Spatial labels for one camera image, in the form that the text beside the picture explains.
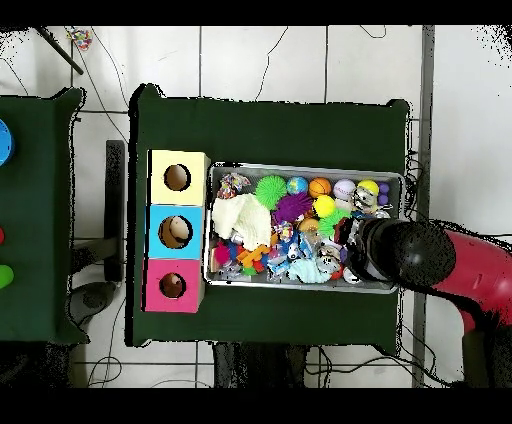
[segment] white cloth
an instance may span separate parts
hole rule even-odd
[[[270,246],[270,211],[254,194],[215,199],[212,220],[215,232],[223,239],[229,240],[231,231],[238,231],[247,250],[255,250],[260,244]]]

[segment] pink box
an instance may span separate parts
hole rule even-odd
[[[201,261],[198,259],[148,259],[145,274],[145,312],[195,313],[204,296]],[[185,281],[185,291],[176,298],[166,297],[160,291],[160,280],[169,273],[178,274]]]

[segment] green table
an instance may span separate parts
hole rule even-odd
[[[70,274],[70,122],[81,89],[52,99],[0,96],[15,154],[0,167],[0,263],[14,281],[0,290],[0,340],[86,342],[67,318]]]
[[[146,152],[202,151],[212,161],[403,174],[408,113],[404,100],[373,106],[167,99],[154,85],[141,85],[130,102],[126,342],[377,344],[395,353],[396,292],[208,286],[197,314],[142,312]]]

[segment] blue box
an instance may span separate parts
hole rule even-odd
[[[197,206],[150,205],[149,252],[151,259],[201,259],[203,240],[203,208]],[[192,238],[183,248],[171,249],[158,236],[160,224],[170,216],[181,216],[192,226]]]

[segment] green spiky ball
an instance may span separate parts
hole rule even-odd
[[[276,175],[268,175],[258,182],[254,195],[268,210],[274,210],[286,193],[286,181]]]
[[[336,224],[338,224],[338,222],[343,218],[348,217],[350,217],[350,211],[336,208],[328,217],[322,218],[318,221],[318,232],[327,237],[331,237],[334,235],[334,227]]]

